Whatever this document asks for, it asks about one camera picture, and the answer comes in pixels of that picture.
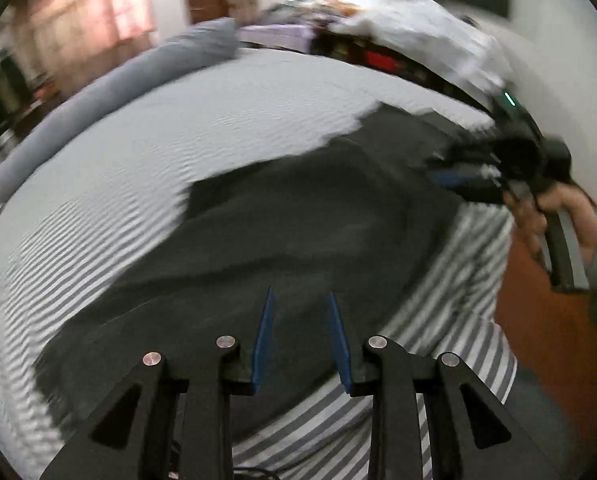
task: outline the gray and white striped fabric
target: gray and white striped fabric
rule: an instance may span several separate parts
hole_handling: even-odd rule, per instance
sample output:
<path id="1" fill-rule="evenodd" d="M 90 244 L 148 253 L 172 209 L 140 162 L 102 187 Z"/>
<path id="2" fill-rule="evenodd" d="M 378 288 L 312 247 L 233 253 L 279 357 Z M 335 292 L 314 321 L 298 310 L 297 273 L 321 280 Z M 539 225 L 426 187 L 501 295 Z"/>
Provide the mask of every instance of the gray and white striped fabric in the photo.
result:
<path id="1" fill-rule="evenodd" d="M 121 108 L 38 168 L 0 215 L 0 449 L 25 480 L 38 479 L 63 446 L 36 391 L 34 360 L 67 319 L 171 233 L 186 187 L 315 148 L 356 128 L 378 102 L 435 109 L 468 128 L 489 125 L 472 108 L 383 73 L 244 51 Z M 420 354 L 456 351 L 501 400 L 516 360 L 491 316 L 510 225 L 503 210 L 466 205 L 433 269 L 384 331 Z M 369 409 L 332 378 L 237 444 L 236 462 L 297 479 L 314 471 L 360 478 Z"/>
<path id="2" fill-rule="evenodd" d="M 460 355 L 504 402 L 517 361 L 494 323 L 512 223 L 506 211 L 465 206 L 453 237 L 423 282 L 381 332 L 410 352 Z M 423 472 L 431 451 L 418 395 Z M 263 431 L 234 447 L 239 466 L 280 470 L 283 478 L 363 478 L 369 464 L 370 398 L 349 397 L 337 376 Z"/>

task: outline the clothing pile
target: clothing pile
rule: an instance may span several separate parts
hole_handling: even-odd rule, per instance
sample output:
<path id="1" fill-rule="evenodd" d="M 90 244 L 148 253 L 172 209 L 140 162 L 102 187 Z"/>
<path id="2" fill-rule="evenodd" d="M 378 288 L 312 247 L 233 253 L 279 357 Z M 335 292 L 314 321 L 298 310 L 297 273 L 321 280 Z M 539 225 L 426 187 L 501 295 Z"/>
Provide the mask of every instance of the clothing pile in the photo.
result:
<path id="1" fill-rule="evenodd" d="M 329 24 L 337 34 L 371 38 L 422 64 L 488 107 L 512 70 L 495 37 L 434 0 L 401 0 Z"/>
<path id="2" fill-rule="evenodd" d="M 265 10 L 257 25 L 243 27 L 243 43 L 284 48 L 309 54 L 316 30 L 354 16 L 360 11 L 355 4 L 340 0 L 291 0 Z"/>

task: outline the green led light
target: green led light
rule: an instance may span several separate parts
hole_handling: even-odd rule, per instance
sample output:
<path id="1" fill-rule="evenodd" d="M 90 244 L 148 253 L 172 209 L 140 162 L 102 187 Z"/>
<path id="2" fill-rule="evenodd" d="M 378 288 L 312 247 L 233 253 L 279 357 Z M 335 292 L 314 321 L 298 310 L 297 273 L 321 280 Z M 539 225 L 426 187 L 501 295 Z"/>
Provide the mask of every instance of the green led light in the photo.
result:
<path id="1" fill-rule="evenodd" d="M 507 101 L 509 101 L 509 103 L 512 106 L 516 106 L 516 103 L 514 102 L 514 99 L 511 98 L 511 95 L 509 95 L 507 92 L 505 92 L 505 97 L 507 98 Z"/>

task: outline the metal screw head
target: metal screw head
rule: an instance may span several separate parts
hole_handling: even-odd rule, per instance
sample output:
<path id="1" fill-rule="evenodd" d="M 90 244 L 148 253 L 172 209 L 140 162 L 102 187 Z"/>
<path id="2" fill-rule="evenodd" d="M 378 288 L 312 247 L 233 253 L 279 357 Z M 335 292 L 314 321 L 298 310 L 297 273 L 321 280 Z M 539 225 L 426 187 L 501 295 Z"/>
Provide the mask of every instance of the metal screw head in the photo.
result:
<path id="1" fill-rule="evenodd" d="M 161 362 L 161 355 L 158 352 L 149 352 L 143 356 L 143 364 L 147 366 L 154 366 Z"/>
<path id="2" fill-rule="evenodd" d="M 453 354 L 452 352 L 447 352 L 446 354 L 443 354 L 443 357 L 440 358 L 440 360 L 442 361 L 442 363 L 445 366 L 458 366 L 460 359 L 456 354 Z"/>
<path id="3" fill-rule="evenodd" d="M 371 348 L 385 348 L 387 346 L 387 339 L 380 335 L 373 335 L 368 341 Z"/>
<path id="4" fill-rule="evenodd" d="M 222 335 L 216 339 L 216 346 L 219 348 L 232 348 L 236 344 L 236 339 L 230 335 Z"/>

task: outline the hand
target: hand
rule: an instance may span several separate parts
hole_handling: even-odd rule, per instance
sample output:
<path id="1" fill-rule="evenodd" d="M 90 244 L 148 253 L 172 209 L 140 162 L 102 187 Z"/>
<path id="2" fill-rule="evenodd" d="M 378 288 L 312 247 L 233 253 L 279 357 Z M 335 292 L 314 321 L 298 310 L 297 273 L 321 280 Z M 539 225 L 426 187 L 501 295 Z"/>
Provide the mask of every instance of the hand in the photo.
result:
<path id="1" fill-rule="evenodd" d="M 514 215 L 518 231 L 532 256 L 540 253 L 540 235 L 547 229 L 545 215 L 536 210 L 533 199 L 519 202 L 509 193 L 504 201 Z M 597 246 L 597 215 L 587 196 L 575 186 L 556 184 L 549 191 L 538 197 L 542 211 L 556 212 L 562 208 L 569 211 L 576 236 L 581 245 L 582 259 L 590 264 Z"/>

